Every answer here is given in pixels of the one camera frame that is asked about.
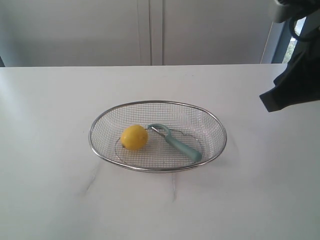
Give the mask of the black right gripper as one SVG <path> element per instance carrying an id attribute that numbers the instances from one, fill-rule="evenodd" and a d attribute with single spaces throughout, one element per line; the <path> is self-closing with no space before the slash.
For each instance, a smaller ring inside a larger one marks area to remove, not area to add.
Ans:
<path id="1" fill-rule="evenodd" d="M 305 44 L 304 50 L 290 59 L 285 71 L 276 78 L 276 85 L 261 94 L 268 112 L 280 111 L 288 106 L 314 102 L 320 99 L 320 28 L 305 35 L 295 31 L 294 23 L 320 9 L 318 0 L 289 0 L 301 10 L 289 20 L 289 32 L 297 42 Z"/>

